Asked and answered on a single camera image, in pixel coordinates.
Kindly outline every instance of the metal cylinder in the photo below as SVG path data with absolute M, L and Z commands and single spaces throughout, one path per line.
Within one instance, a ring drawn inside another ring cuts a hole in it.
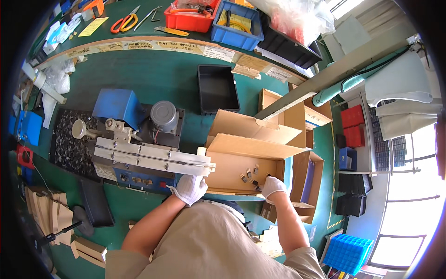
M 150 118 L 160 132 L 173 132 L 178 124 L 177 110 L 169 101 L 159 101 L 150 110 Z

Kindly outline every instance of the person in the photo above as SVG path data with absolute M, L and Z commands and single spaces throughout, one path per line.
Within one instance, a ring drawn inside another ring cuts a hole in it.
M 235 210 L 203 202 L 201 176 L 183 175 L 173 193 L 128 232 L 121 250 L 107 253 L 105 278 L 321 278 L 325 275 L 305 228 L 279 179 L 261 187 L 277 209 L 283 264 L 251 240 Z

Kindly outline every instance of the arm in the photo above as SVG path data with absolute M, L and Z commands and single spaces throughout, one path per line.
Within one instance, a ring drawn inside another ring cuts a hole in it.
M 297 248 L 309 247 L 308 235 L 286 193 L 285 184 L 275 177 L 268 176 L 262 188 L 262 195 L 268 203 L 276 206 L 279 242 L 285 255 L 288 257 Z
M 144 216 L 128 233 L 121 249 L 150 257 L 177 214 L 191 206 L 206 193 L 202 176 L 183 175 L 177 187 L 168 186 L 173 193 L 164 203 Z
M 268 197 L 276 205 L 279 242 L 285 255 L 301 247 L 309 247 L 310 241 L 299 215 L 285 192 L 278 191 Z

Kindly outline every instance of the blue machine housing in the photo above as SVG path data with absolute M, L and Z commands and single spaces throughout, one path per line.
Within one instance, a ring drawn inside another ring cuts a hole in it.
M 105 123 L 108 118 L 125 121 L 134 130 L 144 119 L 144 109 L 133 90 L 101 89 L 93 116 Z
M 130 184 L 132 186 L 131 188 L 136 190 L 170 195 L 171 192 L 166 185 L 174 187 L 177 186 L 176 178 L 160 177 L 129 170 L 122 170 L 119 168 L 113 168 L 113 170 L 115 171 L 116 179 L 118 179 L 120 183 L 127 185 Z

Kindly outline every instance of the scissors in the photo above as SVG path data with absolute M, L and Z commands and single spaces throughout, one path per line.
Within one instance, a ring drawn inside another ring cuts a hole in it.
M 115 24 L 113 24 L 113 25 L 111 26 L 110 31 L 111 31 L 112 33 L 118 33 L 119 31 L 121 31 L 121 32 L 125 32 L 125 31 L 130 30 L 133 26 L 135 26 L 135 24 L 138 22 L 138 17 L 136 16 L 136 12 L 138 11 L 139 7 L 141 7 L 141 5 L 139 5 L 139 6 L 136 7 L 133 11 L 131 11 L 131 12 L 128 14 L 128 16 L 126 16 L 125 18 L 121 18 L 120 20 L 118 20 L 117 22 L 115 22 Z M 129 22 L 130 22 L 132 19 L 135 19 L 135 21 L 134 21 L 131 25 L 127 26 L 127 24 L 129 24 Z M 116 27 L 119 23 L 121 23 L 121 25 L 119 26 L 118 29 L 115 29 L 115 27 Z

